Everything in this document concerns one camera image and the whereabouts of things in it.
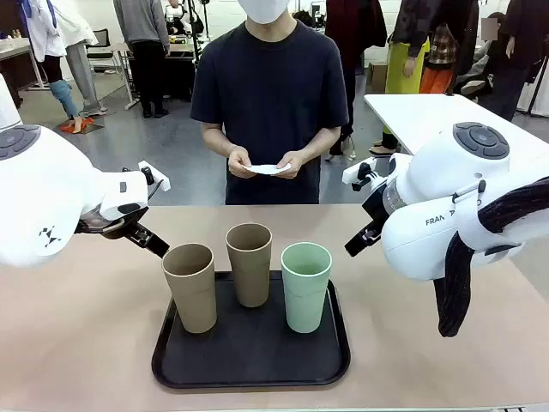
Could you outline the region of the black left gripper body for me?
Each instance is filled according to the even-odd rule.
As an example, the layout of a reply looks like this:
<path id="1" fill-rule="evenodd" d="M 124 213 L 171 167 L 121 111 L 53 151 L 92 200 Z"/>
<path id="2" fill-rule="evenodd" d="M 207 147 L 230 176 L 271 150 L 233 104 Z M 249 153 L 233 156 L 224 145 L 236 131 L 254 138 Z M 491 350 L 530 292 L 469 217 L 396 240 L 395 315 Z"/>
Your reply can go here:
<path id="1" fill-rule="evenodd" d="M 133 221 L 125 225 L 123 227 L 123 234 L 126 239 L 129 239 L 139 247 L 147 247 L 151 240 L 150 230 L 141 225 L 138 221 Z"/>

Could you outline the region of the person's right hand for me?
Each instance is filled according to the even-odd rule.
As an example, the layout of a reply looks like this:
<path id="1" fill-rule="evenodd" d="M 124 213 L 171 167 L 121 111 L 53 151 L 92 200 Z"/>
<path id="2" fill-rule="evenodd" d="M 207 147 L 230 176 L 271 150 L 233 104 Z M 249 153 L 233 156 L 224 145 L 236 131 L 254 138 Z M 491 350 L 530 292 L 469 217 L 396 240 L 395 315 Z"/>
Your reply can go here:
<path id="1" fill-rule="evenodd" d="M 232 145 L 228 155 L 228 169 L 229 172 L 241 179 L 253 178 L 256 173 L 251 171 L 251 163 L 248 155 L 248 151 L 237 145 Z"/>

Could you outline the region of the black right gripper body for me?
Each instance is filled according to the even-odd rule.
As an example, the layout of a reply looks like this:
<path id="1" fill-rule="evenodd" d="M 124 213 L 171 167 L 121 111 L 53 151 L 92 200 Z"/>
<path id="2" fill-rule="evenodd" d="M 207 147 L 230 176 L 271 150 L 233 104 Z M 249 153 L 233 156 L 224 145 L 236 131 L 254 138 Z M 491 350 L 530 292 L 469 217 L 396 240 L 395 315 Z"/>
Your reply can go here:
<path id="1" fill-rule="evenodd" d="M 365 227 L 365 231 L 368 234 L 380 234 L 385 222 L 389 219 L 389 212 L 383 204 L 387 179 L 377 174 L 368 174 L 365 181 L 365 188 L 369 189 L 370 192 L 362 207 L 371 218 L 371 222 Z"/>

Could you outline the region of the person's left hand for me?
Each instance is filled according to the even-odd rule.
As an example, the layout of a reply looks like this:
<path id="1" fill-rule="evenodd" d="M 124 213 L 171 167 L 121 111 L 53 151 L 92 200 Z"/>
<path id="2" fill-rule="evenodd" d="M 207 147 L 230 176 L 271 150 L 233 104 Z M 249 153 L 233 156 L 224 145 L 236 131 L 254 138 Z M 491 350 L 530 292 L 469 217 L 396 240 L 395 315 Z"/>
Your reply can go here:
<path id="1" fill-rule="evenodd" d="M 280 172 L 276 174 L 276 177 L 281 179 L 295 179 L 301 167 L 309 160 L 310 156 L 305 149 L 285 153 L 277 164 L 277 169 L 280 170 Z"/>

